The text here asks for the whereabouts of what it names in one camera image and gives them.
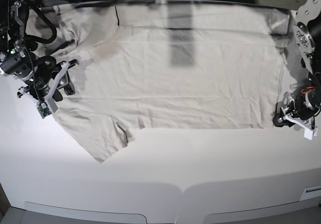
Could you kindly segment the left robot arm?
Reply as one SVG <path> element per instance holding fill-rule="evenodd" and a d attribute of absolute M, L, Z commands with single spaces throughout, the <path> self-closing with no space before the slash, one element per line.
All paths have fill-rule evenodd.
<path fill-rule="evenodd" d="M 279 128 L 300 126 L 304 137 L 312 140 L 317 135 L 315 118 L 320 115 L 320 0 L 307 0 L 298 9 L 292 29 L 309 84 L 277 105 L 273 124 Z"/>

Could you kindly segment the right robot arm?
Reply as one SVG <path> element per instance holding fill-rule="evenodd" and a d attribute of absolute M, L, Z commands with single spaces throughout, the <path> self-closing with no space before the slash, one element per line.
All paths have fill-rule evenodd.
<path fill-rule="evenodd" d="M 47 25 L 51 36 L 42 38 L 26 32 L 30 10 Z M 67 95 L 75 94 L 75 87 L 67 72 L 58 74 L 63 64 L 47 54 L 38 57 L 34 52 L 38 44 L 51 44 L 57 38 L 56 26 L 31 0 L 1 0 L 1 75 L 12 76 L 26 84 L 17 97 L 27 94 L 41 105 L 52 99 L 62 101 L 60 89 Z"/>

